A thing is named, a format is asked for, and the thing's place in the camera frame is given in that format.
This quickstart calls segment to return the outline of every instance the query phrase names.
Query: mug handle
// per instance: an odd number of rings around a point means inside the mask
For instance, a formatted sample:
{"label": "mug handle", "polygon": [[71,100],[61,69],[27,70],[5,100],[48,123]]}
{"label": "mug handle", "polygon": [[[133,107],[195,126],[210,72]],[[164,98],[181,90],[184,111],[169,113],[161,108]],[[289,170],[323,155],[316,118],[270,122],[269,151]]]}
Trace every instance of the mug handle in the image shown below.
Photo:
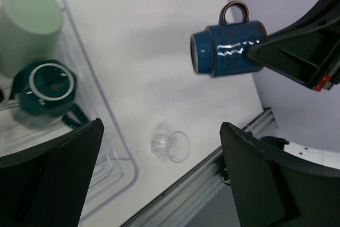
{"label": "mug handle", "polygon": [[249,9],[248,7],[246,6],[246,4],[244,4],[243,2],[241,1],[232,1],[228,4],[226,4],[220,14],[219,14],[219,20],[218,20],[218,23],[228,23],[225,19],[225,14],[227,12],[227,10],[232,7],[233,5],[237,6],[241,11],[242,11],[242,22],[248,22],[249,21]]}

